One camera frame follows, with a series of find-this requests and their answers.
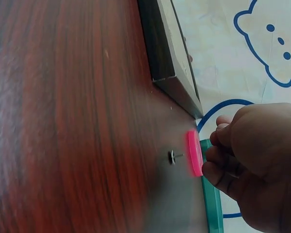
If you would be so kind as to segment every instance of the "blue outline drawing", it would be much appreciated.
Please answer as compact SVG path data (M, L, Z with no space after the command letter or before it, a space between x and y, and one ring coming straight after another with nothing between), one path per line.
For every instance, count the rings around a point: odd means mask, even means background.
M255 4L257 3L258 0L252 0L250 6L249 6L249 9L246 10L246 11L241 11L241 12L238 12L235 17L234 17L234 26L236 28L236 30L242 34L245 39L246 39L246 43L250 49L250 51L252 52L252 54L258 59L259 62L261 62L264 66L265 66L265 70L266 70L266 73L268 74L268 76L273 80L274 83L278 84L279 86L281 87L290 87L291 86L291 79L288 83L281 83L279 82L277 79L275 79L272 74L270 73L270 69L269 69L269 66L268 64L266 64L260 57L259 55L256 53L256 51L254 50L252 44L251 44L251 41L250 41L250 38L249 38L249 35L247 33L245 33L241 28L240 26L238 25L238 18L240 16L243 16L243 15L247 15L247 14L252 14L252 11L253 11L253 8L255 6Z
M234 104L250 105L250 104L253 104L253 102L250 102L250 101L247 101L247 100L242 100L242 99L232 99L232 100L226 100L226 101L223 101L223 102L217 104L216 106L211 108L206 113L206 115L201 119L201 121L197 125L197 131L200 132L202 130L202 128L204 127L206 122L209 120L210 117L212 117L213 114L215 114L220 109L222 109L222 108L224 108L226 106L234 105ZM223 214L223 218L238 218L238 217L242 217L242 214L241 213Z

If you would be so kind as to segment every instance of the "reddish brown wood grain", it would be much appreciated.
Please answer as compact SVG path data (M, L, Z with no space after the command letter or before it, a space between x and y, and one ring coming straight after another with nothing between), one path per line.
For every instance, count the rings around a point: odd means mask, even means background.
M0 233L184 232L166 156L193 127L152 85L137 1L0 0Z

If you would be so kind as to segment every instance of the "pink bottle cap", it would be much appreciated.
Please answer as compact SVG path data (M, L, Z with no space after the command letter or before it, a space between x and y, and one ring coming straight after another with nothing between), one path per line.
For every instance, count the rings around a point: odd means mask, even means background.
M203 175L203 154L199 143L199 136L196 130L187 132L187 158L192 175L200 177Z

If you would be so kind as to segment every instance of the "green plastic strip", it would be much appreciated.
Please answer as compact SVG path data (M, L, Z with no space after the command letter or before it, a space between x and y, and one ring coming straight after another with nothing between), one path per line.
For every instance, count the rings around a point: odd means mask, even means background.
M200 141L204 162L205 152L212 146L209 139ZM205 207L209 233L223 233L223 215L220 199L220 191L215 188L205 177L202 177Z

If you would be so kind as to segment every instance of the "metal screw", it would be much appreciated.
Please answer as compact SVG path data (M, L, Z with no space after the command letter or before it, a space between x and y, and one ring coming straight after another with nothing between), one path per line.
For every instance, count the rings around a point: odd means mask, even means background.
M174 150L168 152L168 160L171 165L176 164L176 158L183 156L184 154L175 155Z

